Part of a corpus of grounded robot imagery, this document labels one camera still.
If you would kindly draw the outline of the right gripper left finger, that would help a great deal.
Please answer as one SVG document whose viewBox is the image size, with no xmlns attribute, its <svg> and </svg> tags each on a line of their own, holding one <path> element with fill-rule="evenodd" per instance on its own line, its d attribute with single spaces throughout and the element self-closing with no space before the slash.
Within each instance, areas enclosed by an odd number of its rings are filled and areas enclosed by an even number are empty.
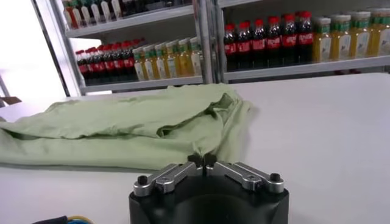
<svg viewBox="0 0 390 224">
<path fill-rule="evenodd" d="M 141 175 L 133 185 L 137 197 L 148 197 L 156 189 L 163 194 L 173 192 L 181 181 L 187 177 L 201 175 L 203 159 L 199 155 L 190 155 L 184 164 L 168 164 L 148 177 Z"/>
</svg>

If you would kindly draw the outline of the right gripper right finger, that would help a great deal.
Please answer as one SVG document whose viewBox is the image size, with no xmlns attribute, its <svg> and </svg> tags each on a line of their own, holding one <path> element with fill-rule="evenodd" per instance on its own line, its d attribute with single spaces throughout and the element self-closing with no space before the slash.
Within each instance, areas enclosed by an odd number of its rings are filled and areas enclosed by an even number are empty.
<svg viewBox="0 0 390 224">
<path fill-rule="evenodd" d="M 272 194 L 281 194 L 285 189 L 284 180 L 278 173 L 267 174 L 241 162 L 218 161 L 216 155 L 208 153 L 204 156 L 204 165 L 207 175 L 228 177 L 248 191 L 265 188 Z"/>
</svg>

